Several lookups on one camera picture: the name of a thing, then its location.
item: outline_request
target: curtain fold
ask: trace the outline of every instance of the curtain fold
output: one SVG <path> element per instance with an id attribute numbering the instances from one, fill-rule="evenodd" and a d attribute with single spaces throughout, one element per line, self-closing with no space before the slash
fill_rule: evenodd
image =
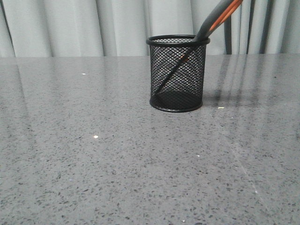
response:
<path id="1" fill-rule="evenodd" d="M 147 55 L 147 37 L 196 34 L 218 3 L 0 0 L 0 57 Z M 244 0 L 207 54 L 300 53 L 299 20 L 299 0 Z"/>

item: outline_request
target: table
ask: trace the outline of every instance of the table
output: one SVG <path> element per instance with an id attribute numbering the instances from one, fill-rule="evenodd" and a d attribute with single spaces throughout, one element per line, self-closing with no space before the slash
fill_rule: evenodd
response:
<path id="1" fill-rule="evenodd" d="M 154 109 L 150 58 L 0 59 L 0 221 L 300 224 L 300 55 L 207 56 Z"/>

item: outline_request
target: white curtain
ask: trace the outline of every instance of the white curtain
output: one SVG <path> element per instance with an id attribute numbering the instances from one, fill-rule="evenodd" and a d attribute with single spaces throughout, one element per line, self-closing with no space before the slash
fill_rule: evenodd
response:
<path id="1" fill-rule="evenodd" d="M 196 34 L 219 0 L 0 0 L 0 57 L 149 54 L 147 37 Z M 244 0 L 207 54 L 300 53 L 300 0 Z"/>

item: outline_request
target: pen holder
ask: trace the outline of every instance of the pen holder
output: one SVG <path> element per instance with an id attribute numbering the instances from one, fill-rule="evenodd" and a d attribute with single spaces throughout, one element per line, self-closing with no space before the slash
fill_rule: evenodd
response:
<path id="1" fill-rule="evenodd" d="M 154 108 L 188 112 L 202 106 L 206 45 L 194 35 L 163 35 L 146 40 L 150 46 L 151 98 Z"/>

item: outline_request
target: metal mesh cup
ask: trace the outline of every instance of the metal mesh cup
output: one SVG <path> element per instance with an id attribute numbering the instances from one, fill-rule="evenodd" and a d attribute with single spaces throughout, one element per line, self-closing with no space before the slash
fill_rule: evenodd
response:
<path id="1" fill-rule="evenodd" d="M 202 106 L 205 50 L 210 39 L 191 42 L 193 38 L 193 35 L 164 35 L 147 39 L 153 107 L 188 112 Z M 181 60 L 187 53 L 188 58 Z"/>

